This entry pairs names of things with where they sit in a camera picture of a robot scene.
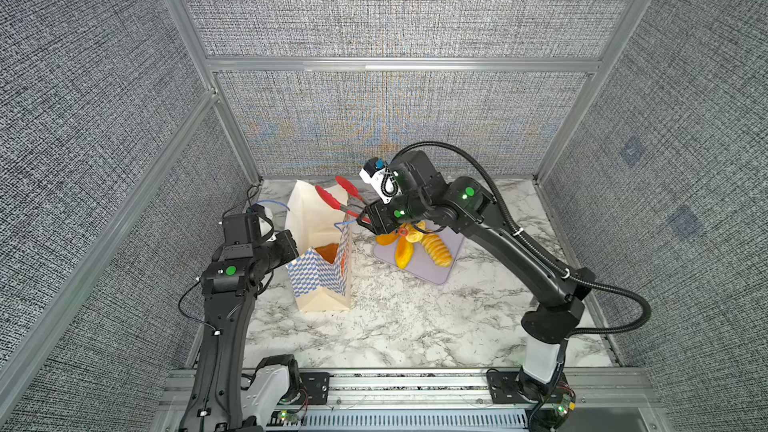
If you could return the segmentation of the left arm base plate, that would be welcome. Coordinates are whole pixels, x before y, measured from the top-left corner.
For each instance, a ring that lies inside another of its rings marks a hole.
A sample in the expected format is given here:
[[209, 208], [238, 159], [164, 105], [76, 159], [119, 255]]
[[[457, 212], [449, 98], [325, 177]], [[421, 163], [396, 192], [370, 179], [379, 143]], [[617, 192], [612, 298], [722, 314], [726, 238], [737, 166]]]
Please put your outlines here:
[[327, 372], [301, 372], [300, 384], [280, 400], [281, 406], [298, 408], [302, 405], [326, 405], [331, 375]]

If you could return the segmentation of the blue checkered paper bag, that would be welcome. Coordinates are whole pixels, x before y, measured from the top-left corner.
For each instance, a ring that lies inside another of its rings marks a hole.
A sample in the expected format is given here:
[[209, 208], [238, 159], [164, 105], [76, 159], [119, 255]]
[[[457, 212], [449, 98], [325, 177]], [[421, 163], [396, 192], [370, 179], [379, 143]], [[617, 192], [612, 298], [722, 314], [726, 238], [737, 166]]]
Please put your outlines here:
[[[328, 205], [318, 187], [306, 181], [268, 181], [258, 201], [289, 230], [299, 257], [286, 266], [291, 290], [302, 312], [347, 311], [351, 308], [352, 217]], [[315, 249], [339, 243], [334, 264]]]

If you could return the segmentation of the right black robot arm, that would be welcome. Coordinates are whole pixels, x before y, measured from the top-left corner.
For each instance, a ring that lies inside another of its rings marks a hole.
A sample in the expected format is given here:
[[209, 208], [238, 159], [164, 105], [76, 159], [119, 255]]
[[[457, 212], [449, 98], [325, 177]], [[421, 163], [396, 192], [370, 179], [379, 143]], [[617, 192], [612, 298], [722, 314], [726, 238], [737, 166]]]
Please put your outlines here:
[[519, 394], [529, 402], [551, 394], [564, 366], [567, 340], [580, 332], [583, 299], [592, 285], [539, 247], [509, 217], [501, 195], [476, 180], [460, 177], [448, 184], [434, 173], [430, 182], [415, 186], [404, 173], [395, 178], [400, 193], [368, 203], [358, 224], [384, 235], [426, 220], [475, 242], [517, 276], [539, 302], [521, 320], [528, 342], [517, 376]]

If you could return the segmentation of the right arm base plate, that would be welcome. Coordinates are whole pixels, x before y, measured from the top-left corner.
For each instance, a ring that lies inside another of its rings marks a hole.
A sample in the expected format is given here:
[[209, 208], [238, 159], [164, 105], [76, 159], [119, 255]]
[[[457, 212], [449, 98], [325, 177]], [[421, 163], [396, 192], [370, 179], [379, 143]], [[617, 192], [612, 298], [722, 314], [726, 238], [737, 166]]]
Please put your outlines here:
[[539, 396], [536, 392], [525, 392], [517, 379], [517, 372], [500, 371], [489, 368], [485, 372], [488, 391], [493, 404], [535, 404]]

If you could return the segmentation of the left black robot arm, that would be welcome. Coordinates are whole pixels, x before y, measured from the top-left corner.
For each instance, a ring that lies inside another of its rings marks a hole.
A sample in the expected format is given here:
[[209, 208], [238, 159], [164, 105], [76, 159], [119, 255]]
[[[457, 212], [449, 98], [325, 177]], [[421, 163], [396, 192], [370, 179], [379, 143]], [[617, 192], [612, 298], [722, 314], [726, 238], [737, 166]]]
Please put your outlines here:
[[288, 230], [272, 241], [216, 250], [201, 278], [206, 332], [180, 431], [234, 431], [243, 425], [242, 365], [256, 296], [267, 274], [297, 257]]

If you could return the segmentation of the dark orange oval bread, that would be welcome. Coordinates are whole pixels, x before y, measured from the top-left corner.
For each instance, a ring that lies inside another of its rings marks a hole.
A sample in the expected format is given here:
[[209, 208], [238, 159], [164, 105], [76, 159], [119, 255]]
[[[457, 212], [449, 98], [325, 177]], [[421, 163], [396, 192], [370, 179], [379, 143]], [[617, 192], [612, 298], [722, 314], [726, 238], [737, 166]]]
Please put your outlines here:
[[329, 264], [334, 264], [339, 250], [339, 243], [330, 243], [317, 247], [315, 251]]

